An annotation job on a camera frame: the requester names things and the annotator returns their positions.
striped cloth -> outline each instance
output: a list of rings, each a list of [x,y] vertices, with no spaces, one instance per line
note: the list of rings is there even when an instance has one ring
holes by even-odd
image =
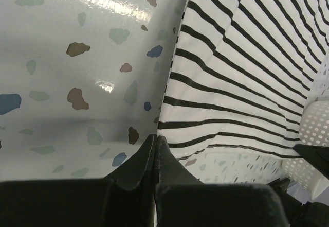
[[[292,147],[328,25],[328,0],[188,0],[158,135],[179,159],[298,157]]]

blue speckle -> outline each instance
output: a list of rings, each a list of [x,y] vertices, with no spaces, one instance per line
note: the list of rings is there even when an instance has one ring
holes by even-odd
[[[19,94],[0,95],[0,115],[4,115],[21,106],[22,99]]]
[[[113,166],[113,167],[118,167],[118,166],[120,166],[126,158],[127,158],[127,155],[126,155],[124,152],[118,154],[118,155],[113,159],[112,166]]]
[[[144,109],[145,109],[146,111],[149,111],[149,110],[151,109],[151,104],[150,104],[150,102],[145,102],[145,103],[144,103]]]
[[[163,47],[161,45],[152,48],[146,55],[149,57],[159,57],[162,53]]]

white plastic container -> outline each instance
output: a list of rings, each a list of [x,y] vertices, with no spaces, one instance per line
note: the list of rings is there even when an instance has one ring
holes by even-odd
[[[299,135],[303,144],[329,146],[329,101],[314,102],[304,111]],[[312,200],[329,187],[329,180],[305,159],[286,159],[282,167],[310,192]]]

perforated white basket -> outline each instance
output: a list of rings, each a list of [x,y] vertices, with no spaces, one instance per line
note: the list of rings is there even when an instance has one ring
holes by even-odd
[[[299,135],[306,145],[329,146],[329,101],[314,102],[304,111]],[[313,200],[329,187],[329,180],[305,159],[286,159],[282,167],[310,192]]]

speckled surface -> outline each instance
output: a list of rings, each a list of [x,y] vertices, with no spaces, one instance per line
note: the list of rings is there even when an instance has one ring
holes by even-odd
[[[103,177],[156,133],[186,0],[0,1],[1,181]],[[180,162],[206,183],[284,176],[250,154]]]

